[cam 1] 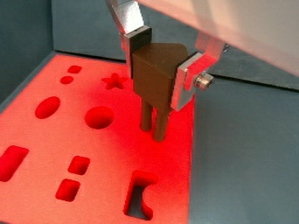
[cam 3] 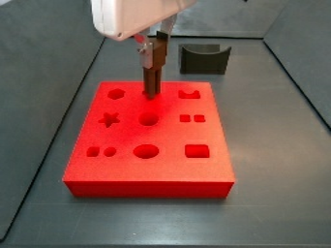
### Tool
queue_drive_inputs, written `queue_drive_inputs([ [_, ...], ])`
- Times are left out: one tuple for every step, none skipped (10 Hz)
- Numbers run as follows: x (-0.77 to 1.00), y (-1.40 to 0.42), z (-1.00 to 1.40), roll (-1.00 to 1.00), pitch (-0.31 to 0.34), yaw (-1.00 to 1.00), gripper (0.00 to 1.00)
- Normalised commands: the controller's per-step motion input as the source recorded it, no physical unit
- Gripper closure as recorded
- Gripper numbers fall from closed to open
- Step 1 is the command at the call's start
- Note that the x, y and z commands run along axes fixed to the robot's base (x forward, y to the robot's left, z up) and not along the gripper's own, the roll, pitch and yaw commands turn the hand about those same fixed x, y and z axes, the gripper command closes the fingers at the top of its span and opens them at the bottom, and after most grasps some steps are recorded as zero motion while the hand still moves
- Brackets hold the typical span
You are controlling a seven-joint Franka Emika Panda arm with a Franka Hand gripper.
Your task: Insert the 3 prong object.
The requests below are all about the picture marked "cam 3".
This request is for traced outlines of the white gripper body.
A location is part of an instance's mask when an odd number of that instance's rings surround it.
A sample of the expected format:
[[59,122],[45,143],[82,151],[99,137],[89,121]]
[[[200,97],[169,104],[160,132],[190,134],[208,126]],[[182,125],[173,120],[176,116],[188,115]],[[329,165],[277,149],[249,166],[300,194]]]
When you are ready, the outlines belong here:
[[122,41],[194,3],[196,0],[90,0],[94,28],[105,37]]

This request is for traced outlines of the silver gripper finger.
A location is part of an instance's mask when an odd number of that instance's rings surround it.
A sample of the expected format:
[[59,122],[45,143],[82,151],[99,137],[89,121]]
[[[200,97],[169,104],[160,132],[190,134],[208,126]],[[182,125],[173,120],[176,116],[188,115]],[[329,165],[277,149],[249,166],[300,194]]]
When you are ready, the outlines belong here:
[[172,33],[172,29],[174,26],[177,20],[177,16],[176,15],[170,15],[169,17],[166,17],[165,19],[161,20],[161,24],[160,24],[160,32],[169,35]]
[[137,33],[134,40],[137,42],[137,53],[141,57],[141,65],[149,69],[152,67],[152,42],[144,33]]

